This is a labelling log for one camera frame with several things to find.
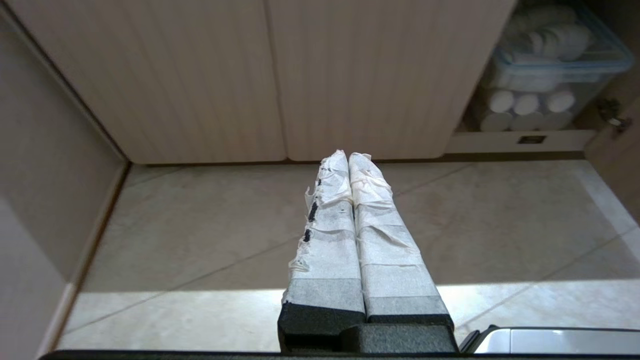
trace baseboard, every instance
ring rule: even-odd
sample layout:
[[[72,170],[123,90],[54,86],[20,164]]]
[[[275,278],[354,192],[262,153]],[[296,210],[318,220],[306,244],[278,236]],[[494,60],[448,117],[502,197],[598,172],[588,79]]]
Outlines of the baseboard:
[[[102,234],[109,222],[109,218],[111,217],[116,201],[120,196],[120,191],[122,190],[122,186],[130,168],[131,163],[123,163],[121,169],[113,176],[108,196],[105,197],[100,215],[96,218],[93,225],[89,241],[87,241],[84,246],[80,260],[76,265],[76,270],[71,277],[71,281],[65,286],[62,296],[60,297],[60,301],[58,302],[58,306],[56,307],[56,311],[51,318],[51,322],[49,322],[45,336],[40,343],[37,353],[38,357],[55,350],[60,338],[62,337],[65,324],[67,323],[67,318],[71,314],[74,302],[82,288],[82,283],[84,283],[84,278],[89,270],[89,266],[91,265],[95,252],[98,248],[100,239],[102,238]]]

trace wall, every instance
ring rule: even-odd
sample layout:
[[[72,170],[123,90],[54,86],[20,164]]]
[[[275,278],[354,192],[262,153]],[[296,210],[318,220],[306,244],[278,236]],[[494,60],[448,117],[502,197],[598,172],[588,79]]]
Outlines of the wall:
[[[126,161],[0,16],[0,359],[46,351]]]

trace tiled floor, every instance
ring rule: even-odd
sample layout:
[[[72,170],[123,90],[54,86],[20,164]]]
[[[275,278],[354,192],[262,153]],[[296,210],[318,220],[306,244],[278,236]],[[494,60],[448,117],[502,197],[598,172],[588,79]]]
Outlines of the tiled floor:
[[[640,328],[640,230],[586,161],[383,164],[456,324]],[[278,351],[316,165],[134,167],[60,348]]]

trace gray wall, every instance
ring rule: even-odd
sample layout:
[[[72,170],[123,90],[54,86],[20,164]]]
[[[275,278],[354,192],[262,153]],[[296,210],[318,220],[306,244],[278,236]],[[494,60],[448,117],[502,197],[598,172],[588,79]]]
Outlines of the gray wall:
[[[0,359],[31,359],[55,333],[125,160],[2,16],[0,160]]]

